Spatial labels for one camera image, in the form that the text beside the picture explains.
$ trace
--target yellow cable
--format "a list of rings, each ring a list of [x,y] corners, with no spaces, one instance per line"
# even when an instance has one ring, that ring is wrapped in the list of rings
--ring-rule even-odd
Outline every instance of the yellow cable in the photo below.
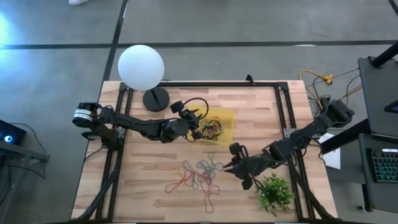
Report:
[[[308,72],[308,73],[314,74],[314,75],[316,75],[316,76],[318,76],[318,77],[320,77],[320,78],[323,78],[324,81],[325,81],[328,85],[331,85],[331,84],[332,84],[333,75],[320,75],[320,74],[318,74],[318,73],[316,73],[316,72],[313,72],[313,71],[311,71],[311,70],[302,70],[302,71],[300,72],[300,74],[298,75],[298,77],[299,77],[300,80],[303,80],[303,76],[302,76],[302,75],[303,75],[304,72]],[[305,88],[315,97],[316,101],[318,102],[319,107],[322,109],[323,106],[322,106],[322,104],[321,104],[321,101],[320,101],[319,98],[317,97],[317,95],[316,95],[309,87],[306,86]]]
[[[360,89],[362,89],[362,84],[358,85],[357,87],[355,87],[352,90],[350,90],[348,93],[344,94],[344,96],[342,96],[340,99],[343,99],[346,96],[350,96],[351,94],[357,92]]]

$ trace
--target concrete floor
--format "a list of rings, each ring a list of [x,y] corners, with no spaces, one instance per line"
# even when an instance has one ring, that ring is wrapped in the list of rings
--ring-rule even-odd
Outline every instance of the concrete floor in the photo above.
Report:
[[[0,1],[0,48],[110,44],[121,5],[122,0],[81,6],[67,0]],[[119,43],[394,40],[396,26],[397,15],[382,0],[129,0]],[[388,48],[375,44],[157,50],[165,61],[165,79],[242,80],[251,74],[257,80],[292,80],[303,69],[334,75],[355,69],[358,57]],[[110,80],[120,80],[116,63],[122,51],[116,51]],[[72,116],[78,102],[98,99],[108,55],[107,48],[0,50],[0,89],[7,96],[0,118],[31,125],[51,155],[47,180],[25,174],[6,223],[69,219],[87,145]],[[357,74],[336,78],[332,86],[320,83],[318,92],[340,98]],[[313,79],[305,75],[306,84]],[[349,107],[356,112],[351,125],[366,118],[362,91],[350,96]],[[335,170],[328,173],[340,218],[396,223],[398,214],[357,210],[363,203],[361,186],[340,182],[343,174]]]

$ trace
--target keyboard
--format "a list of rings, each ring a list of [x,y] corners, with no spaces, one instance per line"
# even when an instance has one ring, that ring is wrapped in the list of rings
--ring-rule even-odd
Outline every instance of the keyboard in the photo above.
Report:
[[[398,184],[398,149],[368,149],[368,159],[375,182]]]

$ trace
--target lamp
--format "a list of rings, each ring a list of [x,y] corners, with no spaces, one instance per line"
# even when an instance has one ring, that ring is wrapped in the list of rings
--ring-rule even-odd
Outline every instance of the lamp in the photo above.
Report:
[[[129,47],[119,58],[118,70],[128,87],[133,90],[148,90],[142,99],[147,110],[159,112],[169,105],[167,91],[156,87],[164,75],[164,63],[156,50],[145,45]]]

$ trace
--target potted plant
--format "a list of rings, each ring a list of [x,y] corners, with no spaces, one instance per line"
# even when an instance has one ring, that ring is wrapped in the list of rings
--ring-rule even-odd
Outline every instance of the potted plant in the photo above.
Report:
[[[264,188],[260,189],[257,187],[255,192],[260,195],[260,209],[264,209],[275,217],[275,211],[278,208],[287,211],[289,209],[289,204],[292,203],[292,199],[294,198],[294,194],[289,190],[289,183],[287,180],[277,177],[275,173],[272,173],[271,177],[264,176],[262,184]]]

